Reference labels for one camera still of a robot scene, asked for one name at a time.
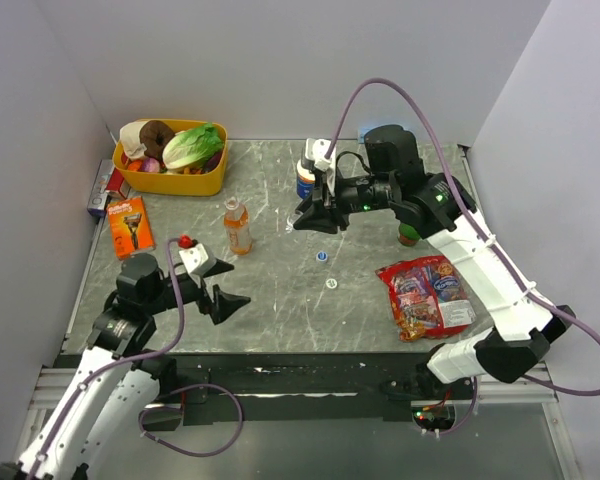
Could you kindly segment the orange drink bottle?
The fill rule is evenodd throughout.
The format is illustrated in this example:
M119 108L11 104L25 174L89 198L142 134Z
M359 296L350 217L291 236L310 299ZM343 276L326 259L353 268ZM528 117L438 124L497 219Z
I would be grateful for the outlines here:
M248 254L253 245L246 206L236 197L225 201L224 227L230 250L236 255Z

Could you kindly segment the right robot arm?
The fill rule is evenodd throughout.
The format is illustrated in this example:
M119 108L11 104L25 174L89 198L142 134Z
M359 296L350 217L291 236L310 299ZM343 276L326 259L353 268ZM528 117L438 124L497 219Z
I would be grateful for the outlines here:
M347 229L353 213L390 209L450 261L494 323L434 348L417 374L419 391L436 399L460 379L487 374L512 383L535 367L568 325L528 299L534 283L516 283L493 252L495 238L461 183L426 172L415 136L399 125L367 133L363 176L343 177L330 145L325 139L305 142L301 164L315 181L298 207L295 229L335 234Z

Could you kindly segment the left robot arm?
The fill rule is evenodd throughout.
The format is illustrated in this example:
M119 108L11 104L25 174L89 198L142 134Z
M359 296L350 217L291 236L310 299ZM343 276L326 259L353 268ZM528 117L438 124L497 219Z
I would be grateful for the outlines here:
M162 270L149 253L122 262L59 403L19 459L0 464L0 479L93 479L125 421L143 415L153 401L182 393L168 354L177 342L157 351L146 347L156 315L195 303L219 325L250 300L206 287L207 278L234 267L205 245L182 249L179 256L181 272L174 262Z

